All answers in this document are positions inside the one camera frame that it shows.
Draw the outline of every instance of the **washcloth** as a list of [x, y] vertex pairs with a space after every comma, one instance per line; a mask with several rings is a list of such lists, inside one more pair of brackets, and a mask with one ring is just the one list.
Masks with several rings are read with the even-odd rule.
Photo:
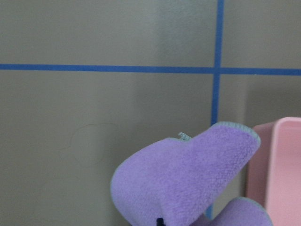
[[116, 169], [112, 200], [132, 226], [155, 226], [158, 218], [166, 226], [205, 225], [202, 213], [259, 146], [252, 129], [232, 122], [219, 122], [192, 139], [163, 139]]

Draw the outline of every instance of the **pink basket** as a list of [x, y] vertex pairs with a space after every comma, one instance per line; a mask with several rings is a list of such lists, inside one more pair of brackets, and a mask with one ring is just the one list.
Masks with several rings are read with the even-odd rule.
[[255, 126], [261, 147], [248, 165], [247, 197], [274, 226], [301, 226], [301, 118]]

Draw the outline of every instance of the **pink plastic bin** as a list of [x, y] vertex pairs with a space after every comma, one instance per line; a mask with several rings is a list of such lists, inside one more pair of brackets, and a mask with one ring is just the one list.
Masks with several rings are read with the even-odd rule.
[[274, 226], [301, 226], [301, 118], [255, 126], [261, 147], [248, 165], [247, 197]]

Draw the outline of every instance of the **gray floor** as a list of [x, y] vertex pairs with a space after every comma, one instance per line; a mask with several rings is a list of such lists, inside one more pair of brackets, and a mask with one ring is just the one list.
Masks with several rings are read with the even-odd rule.
[[[0, 63], [214, 65], [216, 1], [0, 2]], [[301, 2], [225, 1], [223, 67], [301, 68]], [[129, 155], [210, 126], [212, 74], [0, 70], [0, 225], [125, 226]], [[221, 75], [219, 120], [301, 117], [301, 78]], [[244, 194], [243, 170], [215, 203]]]

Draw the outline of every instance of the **black tip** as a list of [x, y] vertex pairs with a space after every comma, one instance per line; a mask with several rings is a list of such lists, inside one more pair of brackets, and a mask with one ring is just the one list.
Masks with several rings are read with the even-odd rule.
[[157, 226], [165, 226], [163, 218], [157, 219]]

